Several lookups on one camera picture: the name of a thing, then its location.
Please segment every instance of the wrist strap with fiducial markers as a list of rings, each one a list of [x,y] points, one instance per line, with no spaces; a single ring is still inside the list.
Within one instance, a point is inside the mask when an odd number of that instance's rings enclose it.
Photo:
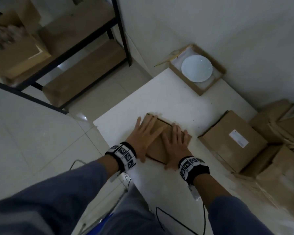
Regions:
[[[136,153],[127,142],[111,147],[105,154],[111,155],[117,162],[120,172],[126,172],[136,165]]]
[[[194,179],[200,174],[210,174],[209,167],[205,162],[193,156],[184,157],[179,162],[179,172],[182,178],[189,184],[194,185]]]

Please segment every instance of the white tabletop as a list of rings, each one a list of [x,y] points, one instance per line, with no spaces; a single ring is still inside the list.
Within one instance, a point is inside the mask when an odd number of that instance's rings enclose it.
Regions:
[[[94,125],[108,145],[113,146],[124,141],[133,130],[137,117],[144,117],[147,112],[178,123],[193,136],[189,145],[192,154],[203,159],[219,183],[252,207],[254,214],[262,217],[266,205],[245,189],[197,139],[226,110],[233,110],[246,121],[256,114],[256,110],[224,80],[220,79],[199,96],[170,69],[166,69],[96,119]],[[198,234],[203,233],[202,202],[193,199],[178,172],[164,171],[162,164],[147,159],[144,164],[138,162],[128,174],[153,211],[158,206]],[[191,234],[167,215],[159,214],[160,221],[174,235]],[[212,234],[208,215],[206,217],[206,234]],[[271,228],[266,216],[263,222]]]

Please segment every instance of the tiled floor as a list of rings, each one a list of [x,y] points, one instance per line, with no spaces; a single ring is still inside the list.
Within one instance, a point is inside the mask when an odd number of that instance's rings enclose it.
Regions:
[[[69,170],[76,159],[90,162],[101,157],[108,145],[93,120],[150,79],[137,63],[125,64],[72,103],[68,115],[0,90],[0,199]],[[26,93],[46,100],[35,88]],[[84,222],[96,221],[115,204],[127,186],[123,180],[106,183],[75,233]]]

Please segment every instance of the white plate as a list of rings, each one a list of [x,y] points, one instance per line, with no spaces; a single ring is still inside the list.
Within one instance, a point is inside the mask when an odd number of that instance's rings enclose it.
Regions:
[[[182,63],[182,73],[192,82],[203,82],[212,74],[212,64],[201,55],[187,57]]]

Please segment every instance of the white wall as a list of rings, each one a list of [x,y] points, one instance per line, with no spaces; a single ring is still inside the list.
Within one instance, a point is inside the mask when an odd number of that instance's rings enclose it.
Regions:
[[[165,68],[153,66],[166,54],[196,43],[227,68],[225,80],[254,107],[294,102],[294,0],[118,3],[132,56],[152,76]]]

